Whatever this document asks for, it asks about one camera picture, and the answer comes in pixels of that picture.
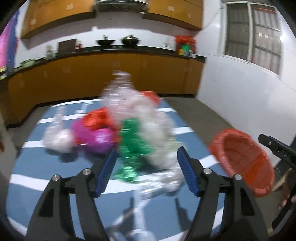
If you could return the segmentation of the clear plastic bag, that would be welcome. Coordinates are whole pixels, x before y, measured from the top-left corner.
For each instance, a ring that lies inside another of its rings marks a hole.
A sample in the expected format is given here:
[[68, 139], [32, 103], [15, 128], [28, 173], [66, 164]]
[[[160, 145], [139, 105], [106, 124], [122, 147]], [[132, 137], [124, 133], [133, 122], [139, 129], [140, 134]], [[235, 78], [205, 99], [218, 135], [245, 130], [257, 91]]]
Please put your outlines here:
[[66, 107], [59, 106], [51, 124], [43, 134], [43, 145], [45, 148], [67, 154], [74, 148], [74, 137], [72, 131], [63, 126], [63, 117]]

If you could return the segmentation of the magenta plastic bag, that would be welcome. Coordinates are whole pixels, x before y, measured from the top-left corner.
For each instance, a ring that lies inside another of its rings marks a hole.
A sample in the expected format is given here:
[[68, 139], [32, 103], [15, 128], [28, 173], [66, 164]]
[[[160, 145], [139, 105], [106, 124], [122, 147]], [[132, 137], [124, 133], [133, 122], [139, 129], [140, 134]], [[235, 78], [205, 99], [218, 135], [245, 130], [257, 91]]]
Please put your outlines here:
[[91, 130], [82, 120], [77, 120], [72, 125], [72, 133], [75, 145], [82, 145], [93, 153], [107, 154], [116, 146], [117, 133], [111, 128]]

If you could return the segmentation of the green plastic bag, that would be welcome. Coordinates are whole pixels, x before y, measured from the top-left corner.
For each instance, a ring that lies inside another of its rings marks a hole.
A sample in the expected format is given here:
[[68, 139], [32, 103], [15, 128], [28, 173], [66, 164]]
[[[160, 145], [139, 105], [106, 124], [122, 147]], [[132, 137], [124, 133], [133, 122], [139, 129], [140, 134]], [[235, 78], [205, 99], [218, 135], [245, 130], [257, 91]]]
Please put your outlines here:
[[151, 154], [151, 146], [139, 135], [138, 118], [126, 118], [121, 121], [119, 131], [119, 155], [122, 160], [115, 177], [125, 182], [136, 182], [138, 171], [144, 166], [143, 157]]

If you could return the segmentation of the orange plastic bag back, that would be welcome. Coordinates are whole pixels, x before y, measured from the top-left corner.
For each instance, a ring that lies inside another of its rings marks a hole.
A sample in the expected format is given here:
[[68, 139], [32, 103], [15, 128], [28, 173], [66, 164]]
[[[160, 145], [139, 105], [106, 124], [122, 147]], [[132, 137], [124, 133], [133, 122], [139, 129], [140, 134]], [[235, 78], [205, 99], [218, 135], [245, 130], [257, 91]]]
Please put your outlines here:
[[85, 127], [93, 131], [102, 128], [111, 128], [115, 132], [118, 131], [118, 126], [105, 107], [90, 111], [82, 118], [82, 123]]

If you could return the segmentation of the red plastic trash basket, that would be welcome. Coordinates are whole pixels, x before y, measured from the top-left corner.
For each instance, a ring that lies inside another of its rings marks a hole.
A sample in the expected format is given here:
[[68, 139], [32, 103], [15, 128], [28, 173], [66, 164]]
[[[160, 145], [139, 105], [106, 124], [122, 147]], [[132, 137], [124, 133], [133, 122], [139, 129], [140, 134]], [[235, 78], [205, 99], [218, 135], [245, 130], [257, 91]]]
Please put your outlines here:
[[250, 135], [227, 128], [215, 135], [210, 152], [229, 176], [240, 174], [255, 197], [269, 195], [275, 173], [269, 156]]

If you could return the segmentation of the blue striped tablecloth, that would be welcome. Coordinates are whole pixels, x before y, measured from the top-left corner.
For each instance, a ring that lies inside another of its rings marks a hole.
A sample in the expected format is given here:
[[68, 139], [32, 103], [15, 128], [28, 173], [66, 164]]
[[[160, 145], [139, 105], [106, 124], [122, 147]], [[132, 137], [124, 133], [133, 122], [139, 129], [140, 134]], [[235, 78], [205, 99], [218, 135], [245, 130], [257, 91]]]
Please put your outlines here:
[[120, 159], [46, 150], [41, 133], [53, 121], [51, 107], [24, 143], [9, 180], [6, 216], [24, 237], [30, 237], [31, 217], [55, 230], [68, 221], [73, 236], [82, 240], [93, 229], [109, 240], [183, 240], [196, 213], [199, 198], [186, 184], [173, 194], [143, 196], [140, 183], [115, 178]]

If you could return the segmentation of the barred window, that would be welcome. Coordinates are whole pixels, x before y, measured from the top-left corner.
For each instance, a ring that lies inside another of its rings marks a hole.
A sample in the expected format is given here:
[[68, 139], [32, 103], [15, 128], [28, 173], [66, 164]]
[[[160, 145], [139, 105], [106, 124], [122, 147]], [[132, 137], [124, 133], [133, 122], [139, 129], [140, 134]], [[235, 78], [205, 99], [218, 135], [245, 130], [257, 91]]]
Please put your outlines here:
[[269, 1], [222, 1], [225, 6], [223, 54], [276, 75], [281, 65], [281, 26]]

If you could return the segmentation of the wooden lower cabinets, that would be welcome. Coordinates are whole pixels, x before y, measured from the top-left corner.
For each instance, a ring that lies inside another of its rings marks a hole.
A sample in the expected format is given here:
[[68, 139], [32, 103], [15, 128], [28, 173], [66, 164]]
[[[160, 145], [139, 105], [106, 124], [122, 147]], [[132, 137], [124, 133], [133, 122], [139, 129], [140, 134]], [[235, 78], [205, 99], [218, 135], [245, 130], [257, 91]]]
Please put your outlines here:
[[51, 60], [1, 80], [4, 123], [19, 125], [41, 104], [99, 96], [117, 70], [129, 73], [140, 91], [195, 95], [205, 61], [203, 56], [116, 52]]

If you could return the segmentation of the red bag covered appliance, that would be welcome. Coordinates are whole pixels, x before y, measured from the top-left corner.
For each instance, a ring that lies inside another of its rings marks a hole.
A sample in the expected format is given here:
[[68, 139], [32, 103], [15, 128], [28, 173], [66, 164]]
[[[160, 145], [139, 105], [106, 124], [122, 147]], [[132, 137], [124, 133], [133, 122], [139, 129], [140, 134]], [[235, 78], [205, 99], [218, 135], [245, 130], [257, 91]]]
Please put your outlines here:
[[196, 40], [191, 36], [175, 36], [175, 53], [183, 56], [191, 56], [196, 53]]

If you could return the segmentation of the green bowl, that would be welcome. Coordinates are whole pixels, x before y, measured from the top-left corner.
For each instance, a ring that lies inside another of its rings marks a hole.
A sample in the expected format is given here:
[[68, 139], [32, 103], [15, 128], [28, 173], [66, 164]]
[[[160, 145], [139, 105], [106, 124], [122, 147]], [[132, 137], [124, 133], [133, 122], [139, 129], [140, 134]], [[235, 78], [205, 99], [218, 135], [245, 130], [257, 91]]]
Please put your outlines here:
[[33, 66], [35, 64], [35, 62], [36, 62], [35, 59], [27, 59], [27, 60], [21, 62], [21, 67], [28, 68], [30, 66]]

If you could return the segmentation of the dark cutting board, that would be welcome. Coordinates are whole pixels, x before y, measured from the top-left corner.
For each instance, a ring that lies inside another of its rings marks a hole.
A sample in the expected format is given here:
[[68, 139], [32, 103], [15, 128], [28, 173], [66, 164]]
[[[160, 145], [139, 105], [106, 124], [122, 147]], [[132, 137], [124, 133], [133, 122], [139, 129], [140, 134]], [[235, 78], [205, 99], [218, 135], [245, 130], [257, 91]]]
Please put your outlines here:
[[76, 52], [77, 39], [70, 39], [58, 43], [58, 55], [65, 55]]

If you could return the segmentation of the black pot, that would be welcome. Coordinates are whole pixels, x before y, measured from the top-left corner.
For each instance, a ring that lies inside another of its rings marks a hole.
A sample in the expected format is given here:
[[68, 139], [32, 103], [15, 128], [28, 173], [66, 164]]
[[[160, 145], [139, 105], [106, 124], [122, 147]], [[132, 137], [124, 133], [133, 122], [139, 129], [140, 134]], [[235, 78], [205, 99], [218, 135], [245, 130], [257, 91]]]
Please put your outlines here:
[[108, 49], [112, 48], [112, 45], [115, 41], [109, 39], [107, 35], [103, 35], [102, 39], [97, 40], [96, 42], [101, 48]]

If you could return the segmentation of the pink blue hanging cloth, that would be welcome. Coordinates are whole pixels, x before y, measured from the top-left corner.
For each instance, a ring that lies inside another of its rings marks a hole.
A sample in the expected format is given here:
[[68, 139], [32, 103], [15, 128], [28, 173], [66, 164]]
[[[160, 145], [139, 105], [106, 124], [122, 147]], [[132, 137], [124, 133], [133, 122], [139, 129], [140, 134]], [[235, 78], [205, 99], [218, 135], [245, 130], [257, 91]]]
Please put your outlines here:
[[20, 11], [17, 10], [1, 34], [1, 79], [12, 72], [15, 66], [15, 55], [18, 46], [16, 25]]

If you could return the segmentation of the black wok with lid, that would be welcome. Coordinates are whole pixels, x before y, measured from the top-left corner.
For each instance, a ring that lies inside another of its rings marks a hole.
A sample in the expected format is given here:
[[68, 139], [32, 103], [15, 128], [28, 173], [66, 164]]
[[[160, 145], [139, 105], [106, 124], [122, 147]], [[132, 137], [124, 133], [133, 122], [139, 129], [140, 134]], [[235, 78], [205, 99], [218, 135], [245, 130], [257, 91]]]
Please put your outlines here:
[[134, 35], [129, 35], [129, 36], [123, 37], [121, 39], [121, 42], [125, 47], [133, 48], [140, 42], [140, 39], [138, 39]]

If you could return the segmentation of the steel range hood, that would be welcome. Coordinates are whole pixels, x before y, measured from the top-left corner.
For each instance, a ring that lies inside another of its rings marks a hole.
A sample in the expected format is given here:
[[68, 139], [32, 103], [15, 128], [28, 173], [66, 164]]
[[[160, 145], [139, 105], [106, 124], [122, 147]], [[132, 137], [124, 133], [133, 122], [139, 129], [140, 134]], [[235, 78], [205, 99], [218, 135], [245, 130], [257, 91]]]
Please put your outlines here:
[[149, 1], [132, 1], [132, 0], [110, 0], [110, 1], [95, 1], [97, 11], [131, 11], [145, 12], [149, 5]]

